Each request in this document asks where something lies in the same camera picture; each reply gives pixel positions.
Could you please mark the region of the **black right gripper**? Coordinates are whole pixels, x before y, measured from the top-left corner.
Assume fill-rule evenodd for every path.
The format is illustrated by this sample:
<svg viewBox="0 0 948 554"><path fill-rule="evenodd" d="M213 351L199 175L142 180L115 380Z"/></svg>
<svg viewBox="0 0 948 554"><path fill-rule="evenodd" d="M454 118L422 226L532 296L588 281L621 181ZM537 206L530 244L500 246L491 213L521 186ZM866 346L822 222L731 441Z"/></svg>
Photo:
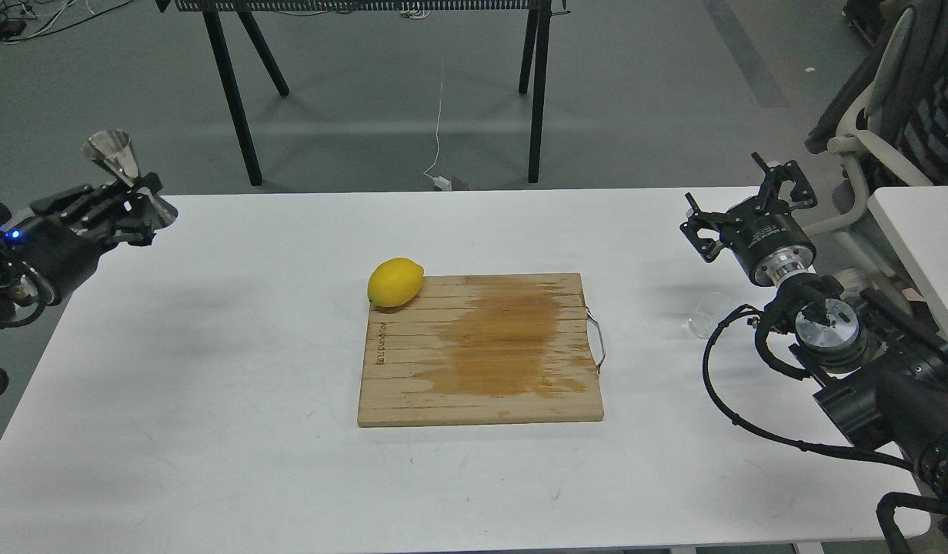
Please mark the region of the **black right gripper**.
<svg viewBox="0 0 948 554"><path fill-rule="evenodd" d="M686 192L689 210L680 231L704 262L731 249L752 284L777 287L813 265L816 248L792 212L812 209L818 199L797 161L770 165L758 152L751 157L765 173L755 198L729 212L706 212Z"/></svg>

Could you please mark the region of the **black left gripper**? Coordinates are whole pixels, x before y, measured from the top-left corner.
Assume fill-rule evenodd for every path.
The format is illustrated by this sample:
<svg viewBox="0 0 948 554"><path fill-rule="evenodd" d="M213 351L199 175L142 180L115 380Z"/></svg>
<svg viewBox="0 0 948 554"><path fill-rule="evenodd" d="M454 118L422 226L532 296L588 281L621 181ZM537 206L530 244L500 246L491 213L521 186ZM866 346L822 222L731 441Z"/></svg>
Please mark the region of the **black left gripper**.
<svg viewBox="0 0 948 554"><path fill-rule="evenodd" d="M26 216L2 206L2 284L14 297L68 297L119 243L152 244L156 210L142 199L162 189L157 173L146 173L46 196Z"/></svg>

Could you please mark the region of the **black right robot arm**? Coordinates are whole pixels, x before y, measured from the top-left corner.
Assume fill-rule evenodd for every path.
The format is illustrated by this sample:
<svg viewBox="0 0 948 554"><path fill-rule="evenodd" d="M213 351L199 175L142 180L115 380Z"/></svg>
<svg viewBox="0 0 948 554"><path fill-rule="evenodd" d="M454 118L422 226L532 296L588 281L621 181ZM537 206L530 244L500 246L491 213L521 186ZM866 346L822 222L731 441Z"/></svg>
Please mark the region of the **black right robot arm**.
<svg viewBox="0 0 948 554"><path fill-rule="evenodd" d="M756 194L724 212L707 212L691 193L680 230L705 262L729 249L755 286L773 287L765 308L739 305L707 338L702 378L716 408L735 426L820 456L886 464L924 483L930 494L890 492L876 516L892 553L910 552L897 525L897 509L934 513L948 540L948 341L914 319L883 293L865 288L855 302L830 275L812 271L816 246L794 212L816 204L816 194L797 162L763 171ZM754 348L767 367L795 381L812 379L823 414L847 439L846 446L815 444L766 431L732 410L709 374L711 350L728 326L745 319Z"/></svg>

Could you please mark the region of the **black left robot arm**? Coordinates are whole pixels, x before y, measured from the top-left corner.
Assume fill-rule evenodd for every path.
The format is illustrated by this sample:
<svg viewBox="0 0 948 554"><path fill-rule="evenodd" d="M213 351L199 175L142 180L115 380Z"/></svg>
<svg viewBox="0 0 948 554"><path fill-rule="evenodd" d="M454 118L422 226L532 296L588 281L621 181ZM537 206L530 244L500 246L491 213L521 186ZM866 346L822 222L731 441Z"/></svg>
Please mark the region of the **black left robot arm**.
<svg viewBox="0 0 948 554"><path fill-rule="evenodd" d="M154 172L80 185L35 200L18 221L0 202L0 329L20 329L59 305L120 243L151 245L178 218L162 187Z"/></svg>

